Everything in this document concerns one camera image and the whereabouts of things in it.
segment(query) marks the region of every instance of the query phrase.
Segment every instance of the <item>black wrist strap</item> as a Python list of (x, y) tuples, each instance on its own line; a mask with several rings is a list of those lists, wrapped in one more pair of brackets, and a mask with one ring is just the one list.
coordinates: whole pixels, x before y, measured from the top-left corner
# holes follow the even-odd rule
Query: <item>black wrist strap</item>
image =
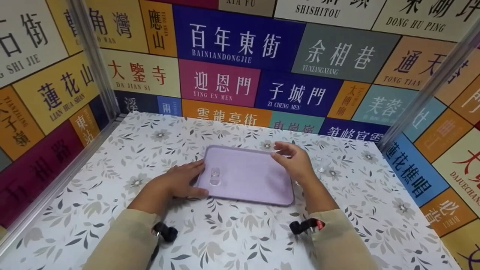
[[(155, 226), (152, 228), (152, 231), (159, 233), (163, 237), (163, 240), (165, 240), (167, 243), (172, 243), (175, 241), (177, 235), (179, 234), (177, 229), (168, 227), (163, 222), (158, 222), (155, 224)], [(150, 262), (152, 262), (157, 256), (159, 248), (160, 246), (157, 243), (155, 249), (153, 250), (152, 256), (150, 257)]]
[(301, 223), (298, 221), (294, 221), (290, 223), (290, 230), (292, 231), (293, 234), (298, 235), (310, 228), (318, 227), (318, 224), (317, 224), (318, 221), (319, 221), (318, 219), (314, 219), (314, 218), (307, 219), (305, 221), (302, 221)]

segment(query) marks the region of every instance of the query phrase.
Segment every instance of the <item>dark blue sign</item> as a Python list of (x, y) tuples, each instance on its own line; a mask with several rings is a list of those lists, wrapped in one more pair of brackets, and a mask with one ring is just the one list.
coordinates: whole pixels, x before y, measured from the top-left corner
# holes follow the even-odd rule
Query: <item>dark blue sign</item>
[(324, 117), (342, 84), (331, 78), (262, 71), (255, 107)]
[(326, 118), (319, 134), (377, 143), (388, 128), (386, 125)]
[(157, 96), (155, 95), (115, 90), (115, 96), (121, 113), (132, 111), (159, 113)]
[(290, 72), (304, 23), (173, 6), (178, 58)]
[(159, 113), (181, 116), (180, 98), (172, 98), (165, 96), (157, 96), (156, 98), (158, 99)]
[(100, 131), (102, 131), (108, 124), (108, 116), (107, 112), (105, 112), (105, 106), (103, 106), (102, 99), (100, 95), (96, 96), (92, 101), (90, 101), (90, 109), (92, 110), (92, 114), (95, 117), (96, 124)]

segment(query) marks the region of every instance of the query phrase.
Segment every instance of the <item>red tag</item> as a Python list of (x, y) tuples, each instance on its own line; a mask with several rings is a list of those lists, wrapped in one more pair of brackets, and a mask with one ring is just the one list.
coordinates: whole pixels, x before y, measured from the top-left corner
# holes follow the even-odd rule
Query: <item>red tag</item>
[(317, 221), (317, 228), (318, 228), (318, 230), (323, 229), (324, 228), (324, 223), (321, 222), (321, 221)]

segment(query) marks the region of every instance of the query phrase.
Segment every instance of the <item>table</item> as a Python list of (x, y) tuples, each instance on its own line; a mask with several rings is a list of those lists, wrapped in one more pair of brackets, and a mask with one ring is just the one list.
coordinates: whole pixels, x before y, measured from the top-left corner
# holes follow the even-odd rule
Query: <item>table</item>
[[(142, 186), (173, 165), (200, 159), (210, 144), (271, 151), (273, 142), (305, 148), (381, 269), (459, 269), (374, 143), (271, 128), (134, 112), (24, 233), (0, 269), (80, 269), (109, 224)], [(276, 207), (208, 198), (176, 200), (165, 223), (179, 236), (162, 244), (151, 269), (306, 269), (315, 254), (293, 236), (305, 205)]]

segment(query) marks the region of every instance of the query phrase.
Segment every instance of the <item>pink sign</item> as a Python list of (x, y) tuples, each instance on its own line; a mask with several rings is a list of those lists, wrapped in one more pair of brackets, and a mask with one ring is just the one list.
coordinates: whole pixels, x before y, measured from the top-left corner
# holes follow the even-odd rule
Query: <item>pink sign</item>
[(0, 225), (8, 228), (82, 151), (70, 121), (0, 173)]
[(260, 70), (179, 59), (181, 97), (253, 107)]

